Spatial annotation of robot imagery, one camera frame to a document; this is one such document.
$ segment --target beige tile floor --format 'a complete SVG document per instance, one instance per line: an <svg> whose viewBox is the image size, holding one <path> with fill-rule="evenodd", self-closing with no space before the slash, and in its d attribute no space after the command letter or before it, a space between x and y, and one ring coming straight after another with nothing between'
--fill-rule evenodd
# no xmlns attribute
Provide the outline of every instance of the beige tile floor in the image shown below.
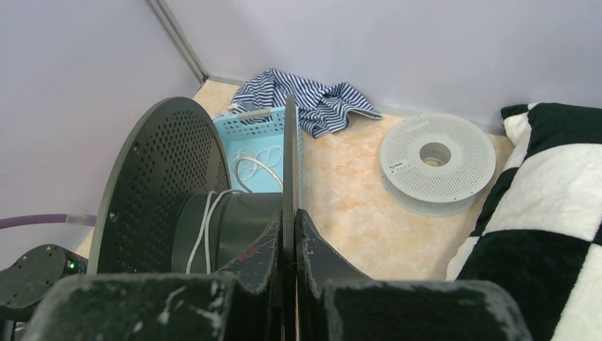
<svg viewBox="0 0 602 341"><path fill-rule="evenodd" d="M207 82L194 99L214 116L225 112L235 85ZM377 279L444 279L448 261L474 228L483 197L455 217L428 218L405 211L381 185L378 149L402 117L373 121L352 117L351 126L303 144L304 207L320 234L358 269ZM489 135L498 159L489 192L514 145ZM78 249L88 255L92 234Z"/></svg>

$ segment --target gray wall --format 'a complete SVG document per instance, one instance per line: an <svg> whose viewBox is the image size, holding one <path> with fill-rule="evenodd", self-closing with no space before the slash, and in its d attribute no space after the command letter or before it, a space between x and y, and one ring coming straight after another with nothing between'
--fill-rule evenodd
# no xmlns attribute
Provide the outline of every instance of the gray wall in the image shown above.
<svg viewBox="0 0 602 341"><path fill-rule="evenodd" d="M168 3L211 75L277 67L492 125L508 104L602 106L600 0Z"/></svg>
<svg viewBox="0 0 602 341"><path fill-rule="evenodd" d="M138 118L199 83L147 3L2 1L0 218L96 214ZM0 231L0 269L47 242L75 248L89 228Z"/></svg>

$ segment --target light blue tray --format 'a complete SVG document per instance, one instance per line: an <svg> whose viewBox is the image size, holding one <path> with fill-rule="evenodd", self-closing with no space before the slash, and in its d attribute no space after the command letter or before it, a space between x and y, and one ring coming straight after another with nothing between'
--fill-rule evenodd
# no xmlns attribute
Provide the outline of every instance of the light blue tray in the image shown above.
<svg viewBox="0 0 602 341"><path fill-rule="evenodd" d="M260 151L273 146L283 147L284 144L284 107L262 109L256 112L246 112L240 115L229 115L214 119L215 127L226 151L230 182L232 188L242 190L234 176L234 164L236 154L244 148ZM243 124L241 119L251 119L271 116L272 121L255 124ZM297 111L297 153L299 157L299 193L302 192L302 137L303 133L299 127L299 114ZM278 163L271 167L280 179L283 177L283 157ZM276 193L282 192L278 183L265 170L259 168L255 175L244 180L245 185L254 193Z"/></svg>

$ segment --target black and white pillow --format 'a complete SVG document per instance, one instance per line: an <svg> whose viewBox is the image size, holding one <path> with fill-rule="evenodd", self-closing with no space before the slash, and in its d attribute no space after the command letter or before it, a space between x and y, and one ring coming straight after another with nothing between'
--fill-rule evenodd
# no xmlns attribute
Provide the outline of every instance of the black and white pillow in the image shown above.
<svg viewBox="0 0 602 341"><path fill-rule="evenodd" d="M602 340L602 109L502 109L516 148L447 279L497 283L534 340Z"/></svg>

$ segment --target plush blanket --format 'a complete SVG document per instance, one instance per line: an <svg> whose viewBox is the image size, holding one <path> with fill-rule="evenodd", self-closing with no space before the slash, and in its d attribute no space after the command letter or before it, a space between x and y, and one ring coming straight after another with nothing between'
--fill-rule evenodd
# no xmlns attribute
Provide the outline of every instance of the plush blanket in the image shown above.
<svg viewBox="0 0 602 341"><path fill-rule="evenodd" d="M516 149L448 279L497 283L534 340L602 340L602 110L502 109Z"/></svg>

